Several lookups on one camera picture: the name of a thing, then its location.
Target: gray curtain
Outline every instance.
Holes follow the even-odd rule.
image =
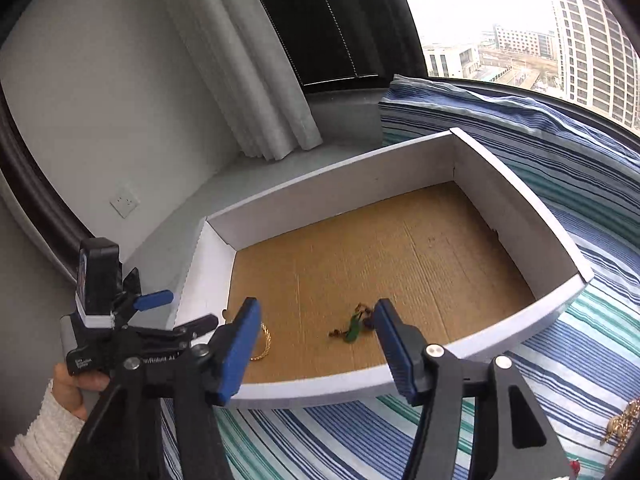
[[[322,143],[260,0],[164,0],[247,156],[279,160]]]

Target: wall socket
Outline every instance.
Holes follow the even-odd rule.
[[[120,216],[126,218],[140,204],[140,200],[127,186],[120,186],[116,194],[109,200]]]

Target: brown cardboard surface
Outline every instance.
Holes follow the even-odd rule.
[[[534,298],[497,235],[453,182],[395,196],[265,240],[236,254],[227,319],[255,296],[271,351],[244,382],[326,376],[385,362],[373,333],[352,344],[358,303],[390,298],[429,342],[445,344]],[[264,349],[259,339],[255,354]]]

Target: striped fabric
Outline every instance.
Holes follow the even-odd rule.
[[[603,476],[604,427],[640,396],[640,156],[528,98],[487,98],[396,77],[380,103],[385,143],[459,126],[546,203],[595,278],[549,329],[508,355],[580,478]],[[165,403],[166,462],[180,478]],[[238,479],[400,479],[420,412],[383,396],[299,410],[216,410]],[[463,405],[455,479],[468,473],[473,403]]]

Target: screw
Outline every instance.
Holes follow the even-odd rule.
[[[444,348],[440,345],[427,346],[427,354],[431,357],[442,357],[444,355]]]
[[[204,357],[209,353],[209,345],[206,343],[200,343],[199,345],[191,347],[191,351],[196,357]]]
[[[506,355],[498,355],[498,357],[495,358],[495,364],[498,368],[508,370],[509,368],[511,368],[511,359],[509,359]]]
[[[140,359],[137,357],[127,357],[124,359],[124,367],[127,370],[137,370],[140,368]]]

